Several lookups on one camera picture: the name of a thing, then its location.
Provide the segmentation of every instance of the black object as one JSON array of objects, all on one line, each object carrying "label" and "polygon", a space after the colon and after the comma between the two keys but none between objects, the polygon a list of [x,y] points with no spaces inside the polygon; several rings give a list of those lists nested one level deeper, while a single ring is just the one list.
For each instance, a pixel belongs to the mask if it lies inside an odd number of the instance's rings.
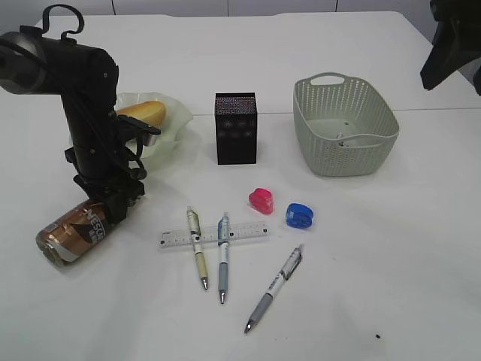
[{"label": "black object", "polygon": [[257,162],[257,104],[255,93],[216,94],[217,162]]},{"label": "black object", "polygon": [[[431,0],[431,11],[439,22],[433,49],[421,70],[422,84],[431,90],[454,71],[481,57],[481,1]],[[481,95],[481,78],[474,86]]]},{"label": "black object", "polygon": [[[77,15],[77,30],[62,33],[60,40],[43,38],[49,30],[54,7]],[[77,183],[92,200],[105,206],[109,223],[126,218],[127,207],[144,194],[139,181],[147,175],[140,160],[146,135],[159,129],[113,110],[119,69],[103,49],[78,45],[68,34],[83,29],[82,14],[69,5],[44,10],[43,28],[21,26],[20,32],[0,37],[0,86],[14,94],[57,94],[70,130],[72,148],[65,151],[78,175]],[[134,154],[126,142],[136,139]],[[139,168],[129,168],[135,161]]]}]

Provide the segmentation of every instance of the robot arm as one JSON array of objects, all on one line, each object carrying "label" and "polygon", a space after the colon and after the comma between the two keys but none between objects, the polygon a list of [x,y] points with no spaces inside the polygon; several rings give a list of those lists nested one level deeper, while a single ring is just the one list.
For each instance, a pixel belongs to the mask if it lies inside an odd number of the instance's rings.
[{"label": "robot arm", "polygon": [[[439,23],[433,49],[421,70],[422,84],[431,90],[454,71],[481,57],[481,2],[479,0],[431,0]],[[481,96],[481,72],[474,76]]]},{"label": "robot arm", "polygon": [[[48,31],[54,7],[73,11],[77,31],[61,39],[42,35]],[[57,94],[67,117],[73,147],[65,151],[78,175],[74,181],[93,200],[103,203],[110,223],[126,218],[127,207],[144,194],[140,182],[147,173],[140,161],[142,144],[160,130],[134,118],[118,117],[113,110],[119,69],[105,50],[77,44],[68,34],[83,29],[81,13],[68,5],[44,10],[44,28],[21,26],[20,32],[0,37],[0,86],[14,94]],[[126,142],[137,139],[133,154]],[[135,161],[139,168],[129,168]]]}]

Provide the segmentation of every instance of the pen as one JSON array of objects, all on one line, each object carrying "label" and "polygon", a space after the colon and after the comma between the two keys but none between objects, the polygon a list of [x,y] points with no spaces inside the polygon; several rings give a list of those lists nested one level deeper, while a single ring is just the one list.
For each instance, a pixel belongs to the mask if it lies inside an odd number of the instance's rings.
[{"label": "pen", "polygon": [[302,250],[304,249],[304,245],[300,244],[296,247],[289,258],[287,259],[286,263],[284,263],[283,267],[280,269],[279,273],[277,273],[275,279],[272,281],[271,285],[269,286],[268,290],[265,291],[265,294],[257,304],[256,309],[250,315],[249,321],[247,322],[246,329],[244,333],[248,333],[253,327],[261,320],[264,313],[267,311],[269,306],[272,303],[272,300],[278,294],[280,288],[284,284],[285,281],[290,279],[294,270],[297,268],[299,263],[302,261]]},{"label": "pen", "polygon": [[219,221],[217,226],[219,233],[219,298],[223,305],[225,296],[227,295],[227,274],[228,274],[228,215],[224,213],[224,217]]},{"label": "pen", "polygon": [[207,288],[209,288],[209,280],[207,278],[204,252],[202,252],[201,227],[198,225],[198,215],[193,211],[192,207],[187,208],[187,220],[189,221],[190,239],[194,247],[198,276],[201,278],[203,288],[207,291]]}]

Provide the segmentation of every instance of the patterned black box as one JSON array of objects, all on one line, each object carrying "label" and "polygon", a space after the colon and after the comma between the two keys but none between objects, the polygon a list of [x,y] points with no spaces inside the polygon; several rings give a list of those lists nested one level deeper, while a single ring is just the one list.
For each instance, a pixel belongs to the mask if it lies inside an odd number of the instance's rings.
[{"label": "patterned black box", "polygon": [[216,94],[217,163],[257,162],[255,93]]}]

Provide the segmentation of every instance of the white ruler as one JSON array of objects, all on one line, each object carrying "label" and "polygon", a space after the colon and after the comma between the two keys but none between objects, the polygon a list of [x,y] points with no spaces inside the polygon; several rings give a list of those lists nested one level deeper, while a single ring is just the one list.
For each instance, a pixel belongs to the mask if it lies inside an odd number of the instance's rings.
[{"label": "white ruler", "polygon": [[[266,222],[231,224],[229,227],[229,241],[267,237],[269,234],[270,232]],[[218,241],[219,236],[217,226],[201,229],[202,243],[214,243]],[[180,231],[163,232],[159,242],[160,248],[188,245],[192,245],[192,240],[190,239],[190,231],[185,229]]]}]

